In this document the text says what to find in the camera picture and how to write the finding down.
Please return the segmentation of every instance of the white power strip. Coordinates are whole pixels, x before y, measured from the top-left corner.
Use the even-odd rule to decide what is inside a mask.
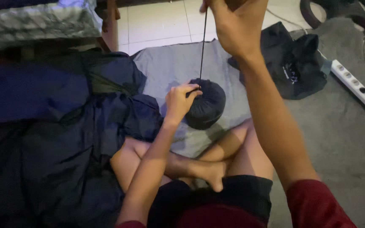
[[[339,61],[332,62],[332,72],[345,84],[365,105],[365,93],[360,91],[365,88]]]

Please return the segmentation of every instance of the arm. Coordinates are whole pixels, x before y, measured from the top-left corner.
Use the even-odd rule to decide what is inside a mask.
[[[261,27],[267,2],[247,0],[238,7],[229,3],[228,6],[224,0],[206,0],[201,11],[210,6],[222,47],[240,64],[257,138],[287,190],[297,180],[319,180],[319,177],[308,158],[301,131],[261,54]]]
[[[167,155],[174,133],[185,114],[189,111],[194,98],[201,91],[195,91],[185,97],[199,85],[185,83],[171,88],[166,96],[167,114],[155,141],[145,153],[126,193],[117,224],[126,221],[139,221],[147,224],[150,207],[160,187],[167,163]]]

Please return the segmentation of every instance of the gray mat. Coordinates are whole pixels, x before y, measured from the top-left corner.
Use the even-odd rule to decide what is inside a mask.
[[[362,33],[349,19],[327,21],[312,33],[320,36],[320,50],[327,58],[339,60],[365,85]],[[154,47],[136,56],[138,68],[148,77],[144,93],[157,99],[162,114],[170,87],[198,77],[201,47],[201,43]],[[193,157],[223,131],[250,117],[239,72],[227,64],[229,57],[218,41],[205,44],[203,79],[225,90],[226,108],[220,120],[206,131],[181,124],[172,145],[174,152]],[[300,101],[286,101],[286,105],[304,132],[309,155],[322,180],[353,222],[365,227],[365,110],[332,75],[322,91]],[[277,176],[271,200],[270,226],[291,227]]]

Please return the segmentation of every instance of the hand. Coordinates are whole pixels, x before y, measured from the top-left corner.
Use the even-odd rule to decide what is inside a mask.
[[[202,91],[194,91],[187,98],[186,94],[199,87],[198,84],[189,84],[189,81],[177,87],[172,87],[167,96],[165,96],[167,114],[165,115],[164,121],[174,125],[180,124],[185,114],[187,114],[191,108],[195,97],[202,95]]]
[[[234,57],[261,57],[260,36],[268,0],[204,0],[215,17],[216,32],[222,47]]]

